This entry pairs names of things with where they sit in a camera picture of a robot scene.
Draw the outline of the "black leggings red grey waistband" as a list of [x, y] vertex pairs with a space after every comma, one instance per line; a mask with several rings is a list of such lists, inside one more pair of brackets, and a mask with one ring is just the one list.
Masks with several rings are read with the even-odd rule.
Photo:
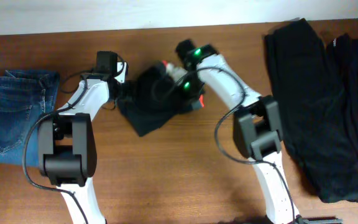
[[168, 63], [159, 61], [129, 81], [126, 95], [117, 100], [120, 113], [140, 137], [161, 128], [178, 114], [204, 107], [203, 97], [190, 100], [181, 95], [169, 76]]

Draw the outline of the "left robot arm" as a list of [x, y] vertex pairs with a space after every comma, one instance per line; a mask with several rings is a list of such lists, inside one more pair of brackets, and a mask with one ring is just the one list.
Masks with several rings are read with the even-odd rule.
[[97, 166], [92, 121], [109, 101], [124, 96], [128, 64], [115, 52], [99, 51], [96, 65], [80, 72], [71, 98], [42, 118], [38, 127], [39, 170], [47, 190], [62, 195], [73, 223], [105, 223], [93, 186]]

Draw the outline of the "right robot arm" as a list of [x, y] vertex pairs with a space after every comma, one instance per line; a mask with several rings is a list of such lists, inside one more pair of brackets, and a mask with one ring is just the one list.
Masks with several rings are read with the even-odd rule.
[[265, 199], [265, 216], [248, 223], [342, 223], [336, 217], [305, 218], [293, 202], [283, 171], [282, 122], [273, 96], [262, 96], [245, 84], [210, 44], [195, 47], [187, 39], [175, 52], [183, 64], [172, 74], [181, 105], [199, 102], [205, 85], [214, 90], [229, 109], [216, 125], [216, 141], [223, 121], [233, 117], [233, 141], [242, 157], [231, 156], [220, 143], [218, 149], [230, 160], [253, 167]]

